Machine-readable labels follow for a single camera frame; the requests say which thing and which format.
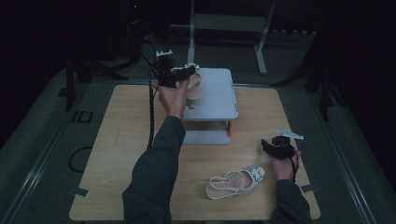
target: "cable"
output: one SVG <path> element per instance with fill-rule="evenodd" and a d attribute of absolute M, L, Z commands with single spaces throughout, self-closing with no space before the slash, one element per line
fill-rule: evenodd
<path fill-rule="evenodd" d="M 83 151 L 83 150 L 87 150 L 87 149 L 92 150 L 92 147 L 82 147 L 82 148 L 79 148 L 78 150 L 76 150 L 76 151 L 73 153 L 73 155 L 70 157 L 69 163 L 68 163 L 70 170 L 72 170 L 72 171 L 74 171 L 74 172 L 77 172 L 77 173 L 81 173 L 81 174 L 84 173 L 84 170 L 78 170 L 78 169 L 74 168 L 73 165 L 72 165 L 72 161 L 73 161 L 73 158 L 74 158 L 79 152 L 81 152 L 81 151 Z"/>
<path fill-rule="evenodd" d="M 149 62 L 149 60 L 145 57 L 145 55 L 141 54 L 142 58 L 148 63 L 149 70 L 148 70 L 148 97 L 149 97 L 149 137 L 148 137 L 148 146 L 147 150 L 152 146 L 152 140 L 154 136 L 154 92 L 151 87 L 151 72 L 156 77 L 155 70 L 153 65 Z"/>

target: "floor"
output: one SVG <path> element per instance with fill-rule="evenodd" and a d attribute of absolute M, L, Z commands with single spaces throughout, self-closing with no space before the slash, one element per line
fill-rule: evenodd
<path fill-rule="evenodd" d="M 315 37 L 300 33 L 269 34 L 263 53 L 268 74 L 262 76 L 253 47 L 249 45 L 254 42 L 254 37 L 247 34 L 246 43 L 241 45 L 224 40 L 224 35 L 217 35 L 219 39 L 213 42 L 210 35 L 213 34 L 198 34 L 195 61 L 202 67 L 229 68 L 235 85 L 255 88 L 269 88 L 269 84 L 296 73 Z M 156 50 L 171 49 L 175 65 L 183 66 L 187 60 L 186 37 L 186 30 L 176 29 L 171 41 L 165 42 L 155 34 L 146 39 Z M 142 52 L 153 53 L 149 45 L 144 45 Z M 136 66 L 120 71 L 129 78 L 126 81 L 114 80 L 98 71 L 92 73 L 92 83 L 77 80 L 77 100 L 68 112 L 64 111 L 64 97 L 58 96 L 60 89 L 65 87 L 65 72 L 54 76 L 2 147 L 1 223 L 120 223 L 73 221 L 68 217 L 74 197 L 69 193 L 70 189 L 77 187 L 82 177 L 81 173 L 70 169 L 69 162 L 77 150 L 93 145 L 114 87 L 147 83 L 148 67 L 141 60 Z M 359 126 L 334 95 L 330 96 L 332 106 L 328 107 L 330 120 L 323 120 L 318 112 L 320 92 L 306 92 L 306 79 L 303 77 L 276 90 L 290 127 L 306 139 L 297 145 L 304 151 L 304 165 L 311 183 L 318 187 L 315 195 L 321 217 L 314 223 L 396 223 L 393 215 L 396 194 L 376 163 Z M 92 112 L 92 121 L 74 122 L 73 117 L 78 111 Z M 89 154 L 89 150 L 78 153 L 73 167 L 83 170 Z M 249 221 L 206 223 L 242 224 Z"/>

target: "person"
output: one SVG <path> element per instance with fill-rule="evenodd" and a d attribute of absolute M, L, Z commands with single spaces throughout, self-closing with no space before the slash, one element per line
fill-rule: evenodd
<path fill-rule="evenodd" d="M 188 81 L 177 89 L 153 85 L 167 117 L 157 132 L 153 145 L 136 162 L 132 182 L 122 193 L 124 223 L 171 223 L 170 198 L 177 179 L 178 154 L 186 134 L 181 122 L 186 106 Z M 298 166 L 302 152 L 292 158 Z M 276 210 L 273 223 L 310 223 L 309 204 L 291 180 L 290 161 L 271 158 L 276 176 Z"/>

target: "tabletop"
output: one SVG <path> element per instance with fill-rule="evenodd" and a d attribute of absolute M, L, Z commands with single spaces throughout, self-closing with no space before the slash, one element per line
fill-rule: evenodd
<path fill-rule="evenodd" d="M 233 121 L 228 145 L 186 146 L 180 150 L 179 172 L 171 198 L 173 220 L 265 220 L 276 208 L 276 180 L 271 162 L 262 151 L 278 130 L 290 128 L 276 90 L 234 88 L 239 117 Z M 155 132 L 166 114 L 154 100 Z M 123 220 L 122 192 L 149 141 L 149 87 L 119 85 L 113 91 L 69 216 L 74 220 Z M 205 186 L 210 177 L 250 165 L 263 167 L 264 180 L 249 195 L 209 200 Z M 300 161 L 296 184 L 309 185 Z M 320 216 L 313 191 L 303 192 L 313 219 Z"/>

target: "shoe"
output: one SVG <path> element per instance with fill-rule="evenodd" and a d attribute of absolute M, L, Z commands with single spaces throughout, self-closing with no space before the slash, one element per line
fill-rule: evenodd
<path fill-rule="evenodd" d="M 224 177 L 214 176 L 206 186 L 206 195 L 216 200 L 249 194 L 257 188 L 264 175 L 265 171 L 262 167 L 253 165 L 246 170 L 231 171 Z"/>
<path fill-rule="evenodd" d="M 200 88 L 202 86 L 202 76 L 198 70 L 190 76 L 189 86 L 187 86 L 186 96 L 189 100 L 196 100 L 201 97 Z"/>

